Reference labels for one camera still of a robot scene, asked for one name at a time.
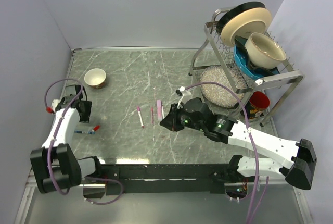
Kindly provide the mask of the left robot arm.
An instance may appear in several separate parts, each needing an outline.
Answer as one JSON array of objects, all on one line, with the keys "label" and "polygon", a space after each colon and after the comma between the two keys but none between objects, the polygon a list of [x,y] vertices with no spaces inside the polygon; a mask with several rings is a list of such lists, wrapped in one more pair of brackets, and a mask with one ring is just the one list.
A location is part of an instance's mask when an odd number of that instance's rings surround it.
[{"label": "left robot arm", "polygon": [[103,169],[97,156],[77,159],[70,147],[76,127],[89,122],[92,102],[87,100],[82,85],[69,85],[62,99],[55,99],[46,111],[55,115],[50,134],[42,147],[33,150],[30,162],[38,190],[45,194],[54,191],[66,195],[71,187],[86,178],[97,183]]}]

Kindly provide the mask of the pink highlighter pen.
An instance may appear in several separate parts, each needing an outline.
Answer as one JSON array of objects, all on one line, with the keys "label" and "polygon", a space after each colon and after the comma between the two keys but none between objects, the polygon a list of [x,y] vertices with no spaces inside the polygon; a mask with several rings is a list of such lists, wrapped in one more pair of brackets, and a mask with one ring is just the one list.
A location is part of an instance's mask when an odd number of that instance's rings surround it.
[{"label": "pink highlighter pen", "polygon": [[157,118],[158,121],[161,121],[163,119],[163,113],[162,113],[162,101],[161,100],[157,100]]}]

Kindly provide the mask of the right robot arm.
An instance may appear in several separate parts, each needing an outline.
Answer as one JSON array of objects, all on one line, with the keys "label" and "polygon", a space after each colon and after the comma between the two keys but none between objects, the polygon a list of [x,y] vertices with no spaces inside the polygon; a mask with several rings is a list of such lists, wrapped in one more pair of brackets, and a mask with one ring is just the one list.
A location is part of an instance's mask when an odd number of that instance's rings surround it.
[{"label": "right robot arm", "polygon": [[228,177],[240,181],[252,176],[284,178],[293,187],[310,190],[317,157],[311,141],[292,141],[246,127],[234,118],[214,114],[200,98],[174,103],[160,126],[178,132],[185,128],[201,131],[214,142],[239,146],[261,154],[261,158],[234,156]]}]

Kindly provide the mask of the white marker pen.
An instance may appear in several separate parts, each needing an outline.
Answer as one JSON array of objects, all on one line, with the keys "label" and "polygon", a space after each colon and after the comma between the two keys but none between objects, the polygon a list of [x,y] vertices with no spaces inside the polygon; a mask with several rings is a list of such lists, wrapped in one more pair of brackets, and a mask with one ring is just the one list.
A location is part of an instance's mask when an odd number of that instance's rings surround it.
[{"label": "white marker pen", "polygon": [[139,115],[140,126],[141,126],[141,128],[144,128],[145,126],[144,126],[144,122],[143,122],[143,117],[142,117],[141,109],[139,106],[137,106],[137,112]]},{"label": "white marker pen", "polygon": [[161,106],[161,111],[162,111],[162,119],[164,119],[165,118],[165,113],[164,113],[164,107],[163,107],[163,105]]}]

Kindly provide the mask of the blue pen refill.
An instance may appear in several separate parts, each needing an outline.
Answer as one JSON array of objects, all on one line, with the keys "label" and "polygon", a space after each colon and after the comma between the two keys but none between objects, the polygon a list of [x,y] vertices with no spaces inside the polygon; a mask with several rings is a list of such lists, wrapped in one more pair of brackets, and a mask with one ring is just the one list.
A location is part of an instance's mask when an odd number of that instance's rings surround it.
[{"label": "blue pen refill", "polygon": [[74,133],[79,133],[79,134],[95,134],[94,131],[78,131],[78,130],[75,130]]}]

